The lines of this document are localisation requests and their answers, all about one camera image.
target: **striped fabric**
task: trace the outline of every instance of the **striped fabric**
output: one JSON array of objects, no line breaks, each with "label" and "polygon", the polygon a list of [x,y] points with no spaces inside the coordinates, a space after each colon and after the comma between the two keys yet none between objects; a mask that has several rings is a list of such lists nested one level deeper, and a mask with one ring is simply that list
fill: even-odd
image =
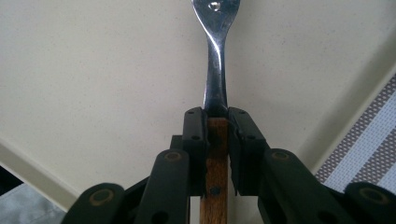
[{"label": "striped fabric", "polygon": [[351,182],[366,181],[396,194],[396,75],[320,167],[316,178],[340,192]]}]

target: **wooden handle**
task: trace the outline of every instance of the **wooden handle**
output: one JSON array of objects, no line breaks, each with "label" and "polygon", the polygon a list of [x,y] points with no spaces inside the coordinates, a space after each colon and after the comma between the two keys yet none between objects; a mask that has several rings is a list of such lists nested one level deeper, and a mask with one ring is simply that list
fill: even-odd
[{"label": "wooden handle", "polygon": [[228,121],[207,121],[209,154],[206,160],[206,192],[201,200],[201,224],[227,223]]}]

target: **metal fork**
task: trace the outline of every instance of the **metal fork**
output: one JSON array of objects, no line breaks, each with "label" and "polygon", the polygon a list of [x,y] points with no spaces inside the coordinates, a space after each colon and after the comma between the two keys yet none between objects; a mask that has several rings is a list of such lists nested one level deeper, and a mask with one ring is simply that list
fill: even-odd
[{"label": "metal fork", "polygon": [[206,32],[209,49],[204,110],[210,118],[227,118],[224,46],[239,2],[240,0],[192,0],[195,14]]}]

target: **fork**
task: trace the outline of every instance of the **fork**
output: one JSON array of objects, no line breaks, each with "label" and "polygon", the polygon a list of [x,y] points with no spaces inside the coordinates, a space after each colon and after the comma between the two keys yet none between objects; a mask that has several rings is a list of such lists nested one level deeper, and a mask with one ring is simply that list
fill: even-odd
[{"label": "fork", "polygon": [[206,32],[209,52],[204,110],[210,118],[227,118],[224,46],[240,0],[191,1],[195,14]]}]

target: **black clamp jaw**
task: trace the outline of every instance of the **black clamp jaw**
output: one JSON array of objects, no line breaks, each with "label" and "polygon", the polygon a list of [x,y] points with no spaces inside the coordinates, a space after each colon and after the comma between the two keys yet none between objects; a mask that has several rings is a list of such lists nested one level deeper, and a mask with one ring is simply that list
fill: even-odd
[{"label": "black clamp jaw", "polygon": [[[127,190],[100,184],[66,214],[74,223],[189,223],[190,196],[205,197],[206,112],[188,110],[182,135],[161,152],[148,178]],[[396,223],[396,196],[369,183],[339,193],[321,185],[300,160],[271,149],[248,112],[229,108],[229,155],[235,194],[258,196],[265,223]]]}]

